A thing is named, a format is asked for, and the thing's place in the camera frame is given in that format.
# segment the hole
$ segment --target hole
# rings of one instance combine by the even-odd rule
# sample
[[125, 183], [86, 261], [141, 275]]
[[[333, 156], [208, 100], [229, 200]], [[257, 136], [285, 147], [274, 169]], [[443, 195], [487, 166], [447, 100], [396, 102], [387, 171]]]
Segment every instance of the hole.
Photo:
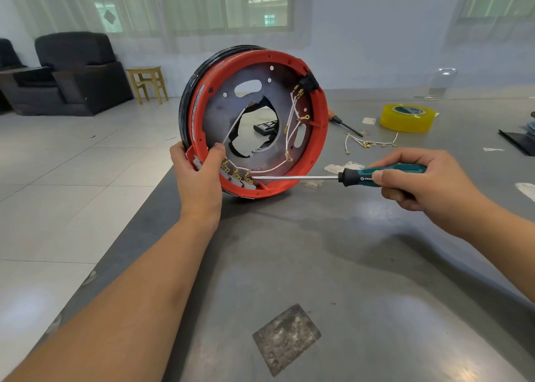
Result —
[[307, 127], [305, 124], [301, 124], [298, 128], [298, 133], [295, 135], [294, 146], [299, 148], [303, 145], [304, 135], [307, 132]]
[[238, 97], [243, 97], [250, 93], [259, 92], [262, 90], [262, 82], [258, 79], [254, 81], [244, 81], [234, 88], [234, 93]]
[[[257, 149], [263, 149], [271, 145], [271, 143], [277, 137], [277, 132], [279, 129], [279, 119], [277, 114], [273, 110], [271, 103], [266, 98], [263, 98], [259, 104], [251, 106], [253, 111], [244, 113], [242, 118], [239, 121], [239, 126], [237, 128], [237, 136], [232, 139], [230, 149], [236, 156], [241, 158], [248, 158], [253, 151]], [[272, 129], [265, 127], [262, 124], [270, 123]], [[261, 125], [260, 128], [257, 128], [258, 131], [262, 129], [266, 130], [264, 134], [255, 130], [255, 125]]]

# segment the black sofa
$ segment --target black sofa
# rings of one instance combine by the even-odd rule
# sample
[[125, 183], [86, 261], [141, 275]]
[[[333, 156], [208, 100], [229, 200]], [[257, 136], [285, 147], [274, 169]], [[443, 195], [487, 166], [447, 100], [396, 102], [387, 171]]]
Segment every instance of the black sofa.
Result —
[[[0, 38], [0, 71], [18, 69], [20, 67], [25, 67], [15, 50], [11, 41], [5, 38]], [[11, 110], [11, 105], [6, 99], [2, 90], [0, 90], [0, 112]]]
[[106, 34], [44, 35], [35, 50], [42, 67], [0, 71], [0, 90], [18, 114], [93, 116], [133, 99]]

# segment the black rubber rim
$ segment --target black rubber rim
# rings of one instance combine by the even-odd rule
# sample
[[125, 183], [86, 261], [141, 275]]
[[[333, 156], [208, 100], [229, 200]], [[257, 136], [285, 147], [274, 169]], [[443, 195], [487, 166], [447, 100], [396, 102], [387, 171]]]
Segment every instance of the black rubber rim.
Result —
[[180, 137], [182, 138], [182, 141], [184, 142], [184, 147], [186, 149], [191, 147], [191, 138], [189, 136], [188, 130], [188, 113], [189, 108], [191, 106], [193, 93], [195, 93], [199, 81], [206, 74], [206, 72], [208, 72], [215, 64], [221, 62], [225, 58], [228, 58], [232, 55], [240, 54], [242, 52], [260, 49], [266, 48], [259, 47], [257, 45], [236, 45], [234, 47], [223, 49], [205, 60], [202, 65], [197, 68], [195, 73], [193, 73], [184, 89], [184, 93], [182, 94], [182, 98], [180, 99], [180, 106], [178, 109]]

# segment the yellow tape roll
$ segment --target yellow tape roll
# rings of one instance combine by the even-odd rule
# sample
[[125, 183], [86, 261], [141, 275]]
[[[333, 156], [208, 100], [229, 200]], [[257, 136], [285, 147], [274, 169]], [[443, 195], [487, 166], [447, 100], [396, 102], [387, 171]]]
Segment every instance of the yellow tape roll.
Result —
[[435, 111], [428, 107], [395, 103], [386, 105], [381, 125], [400, 132], [425, 132], [433, 124]]

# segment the metal workbench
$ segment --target metal workbench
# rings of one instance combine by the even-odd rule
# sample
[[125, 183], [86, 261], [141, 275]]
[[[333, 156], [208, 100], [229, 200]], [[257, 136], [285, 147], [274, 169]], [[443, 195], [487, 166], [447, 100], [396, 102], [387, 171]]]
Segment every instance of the metal workbench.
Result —
[[[330, 103], [366, 139], [394, 133], [363, 125], [386, 102]], [[535, 203], [515, 188], [535, 181], [535, 159], [497, 134], [522, 132], [533, 101], [427, 102], [438, 115], [399, 146], [446, 149], [499, 204], [535, 220]], [[330, 127], [311, 174], [349, 161], [370, 164], [392, 150], [364, 149]], [[503, 149], [485, 152], [483, 148]], [[174, 223], [180, 212], [170, 171], [97, 265], [97, 279], [63, 311], [72, 317]], [[480, 254], [384, 200], [378, 189], [325, 181], [283, 195], [225, 195], [184, 313], [166, 381], [269, 381], [252, 334], [293, 304], [321, 332], [278, 381], [535, 380], [533, 306]]]

